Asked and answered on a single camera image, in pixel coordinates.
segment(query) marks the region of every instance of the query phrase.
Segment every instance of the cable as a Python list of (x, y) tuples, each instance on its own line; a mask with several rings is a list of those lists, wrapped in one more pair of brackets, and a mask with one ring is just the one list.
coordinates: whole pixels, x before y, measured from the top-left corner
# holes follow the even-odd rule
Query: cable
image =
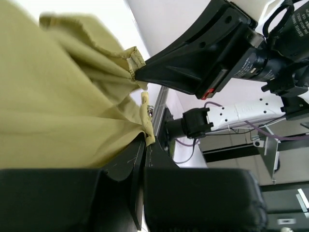
[(235, 132), (235, 134), (239, 134), (239, 129), (237, 129), (237, 131), (236, 130), (234, 130), (234, 128), (230, 128), (233, 132)]
[(178, 142), (180, 145), (186, 146), (186, 147), (193, 147), (193, 144), (185, 144), (182, 141), (175, 139), (176, 142)]
[(251, 133), (252, 131), (250, 131), (250, 140), (251, 140), (251, 142), (253, 142), (254, 141), (254, 139), (252, 139), (252, 133)]
[[(279, 118), (276, 118), (276, 119), (264, 124), (263, 126), (260, 126), (259, 128), (264, 128), (266, 126), (269, 127), (269, 126), (272, 126), (272, 125), (274, 125), (278, 122), (284, 121), (284, 120), (285, 120), (284, 117), (282, 117), (282, 118), (279, 117)], [(252, 127), (243, 127), (243, 128), (242, 127), (234, 127), (234, 129), (240, 129), (240, 130), (245, 130), (245, 129), (251, 129), (252, 130), (253, 129), (253, 130), (255, 130), (255, 128), (252, 128)]]
[(249, 132), (254, 131), (254, 130), (255, 130), (255, 129), (250, 130), (250, 131), (247, 131), (247, 132), (236, 133), (236, 134), (207, 134), (207, 136), (220, 136), (220, 135), (237, 135), (237, 134), (248, 134)]
[(221, 107), (222, 105), (218, 104), (218, 103), (215, 103), (213, 101), (208, 101), (204, 104), (204, 108), (206, 108), (206, 106), (210, 104), (210, 105), (215, 105), (215, 106), (218, 106), (218, 107)]
[(187, 163), (187, 162), (192, 158), (192, 156), (193, 156), (193, 154), (194, 154), (194, 150), (195, 150), (195, 145), (196, 145), (196, 143), (197, 143), (197, 139), (194, 139), (194, 141), (193, 141), (192, 154), (190, 155), (190, 157), (189, 157), (187, 160), (185, 160), (185, 161), (183, 161), (183, 162), (175, 162), (175, 163), (176, 163), (176, 164), (184, 164), (184, 163)]
[[(284, 14), (281, 21), (277, 24), (277, 26), (269, 32), (269, 26), (271, 22), (275, 19), (275, 17), (278, 16), (283, 10), (286, 9), (286, 13)], [(263, 34), (268, 39), (271, 40), (278, 36), (278, 34), (282, 31), (288, 20), (292, 17), (294, 13), (294, 4), (292, 0), (285, 0), (282, 5), (275, 11), (275, 13), (266, 21), (266, 23), (263, 26)]]
[(270, 134), (270, 133), (268, 133), (266, 131), (263, 131), (262, 129), (260, 129), (260, 128), (256, 127), (255, 125), (253, 125), (251, 122), (245, 121), (245, 123), (247, 123), (251, 127), (255, 128), (258, 132), (266, 135), (269, 138), (279, 139), (281, 141), (297, 141), (297, 140), (309, 139), (309, 135), (295, 136), (295, 137), (281, 137), (281, 136)]

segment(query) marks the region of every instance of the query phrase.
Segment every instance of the black cable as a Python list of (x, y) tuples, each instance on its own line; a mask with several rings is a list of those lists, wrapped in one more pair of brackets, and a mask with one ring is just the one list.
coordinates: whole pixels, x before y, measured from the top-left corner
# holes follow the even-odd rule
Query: black cable
[(206, 136), (221, 136), (221, 135), (237, 135), (237, 134), (248, 134), (248, 133), (250, 133), (251, 131), (254, 131), (255, 129), (252, 129), (252, 130), (250, 130), (250, 131), (247, 131), (247, 132), (242, 132), (242, 133), (237, 133), (235, 130), (233, 130), (232, 128), (231, 128), (231, 130), (233, 131), (233, 132), (235, 132), (235, 134), (206, 134)]
[[(284, 14), (281, 21), (278, 23), (278, 25), (269, 32), (269, 26), (271, 22), (275, 19), (275, 17), (278, 16), (283, 10), (287, 10)], [(266, 21), (266, 23), (263, 26), (263, 34), (267, 38), (269, 45), (272, 46), (273, 40), (280, 34), (288, 20), (292, 17), (294, 13), (294, 4), (292, 0), (285, 0), (282, 5), (275, 11), (275, 13)]]
[(183, 161), (183, 162), (175, 162), (175, 163), (176, 163), (176, 164), (184, 164), (184, 163), (187, 163), (187, 162), (192, 158), (192, 156), (193, 156), (193, 154), (194, 154), (194, 149), (195, 149), (196, 143), (197, 143), (197, 139), (194, 139), (194, 141), (193, 141), (192, 154), (190, 155), (190, 157), (189, 157), (187, 160), (185, 160), (185, 161)]
[(232, 130), (233, 132), (235, 132), (235, 134), (239, 134), (239, 129), (236, 131), (236, 130), (234, 130), (234, 128), (231, 128), (231, 130)]
[(253, 142), (253, 140), (252, 140), (252, 133), (250, 132), (250, 140)]

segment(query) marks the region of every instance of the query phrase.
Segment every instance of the fabric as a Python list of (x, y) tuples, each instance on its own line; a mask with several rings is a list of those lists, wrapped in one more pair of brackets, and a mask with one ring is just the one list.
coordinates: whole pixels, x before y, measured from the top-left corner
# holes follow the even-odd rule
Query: fabric
[(141, 132), (147, 114), (130, 92), (145, 65), (89, 15), (43, 15), (40, 27), (0, 1), (0, 168), (101, 167)]

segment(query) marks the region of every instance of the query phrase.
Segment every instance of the purple cable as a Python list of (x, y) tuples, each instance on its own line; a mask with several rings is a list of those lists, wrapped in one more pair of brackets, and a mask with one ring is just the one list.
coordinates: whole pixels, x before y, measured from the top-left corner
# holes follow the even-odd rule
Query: purple cable
[[(212, 101), (208, 101), (205, 103), (204, 107), (206, 107), (208, 104), (211, 105), (215, 105), (215, 106), (219, 106), (221, 107), (222, 105), (212, 102)], [(278, 135), (274, 135), (274, 134), (270, 134), (266, 131), (263, 131), (261, 128), (258, 128), (257, 126), (253, 125), (251, 122), (248, 121), (244, 121), (245, 123), (247, 123), (249, 126), (251, 126), (252, 128), (254, 128), (255, 130), (257, 130), (258, 132), (261, 132), (262, 134), (270, 137), (270, 138), (274, 138), (274, 139), (279, 139), (279, 140), (286, 140), (286, 141), (297, 141), (297, 140), (305, 140), (305, 139), (309, 139), (309, 135), (303, 135), (303, 136), (295, 136), (295, 137), (281, 137)]]

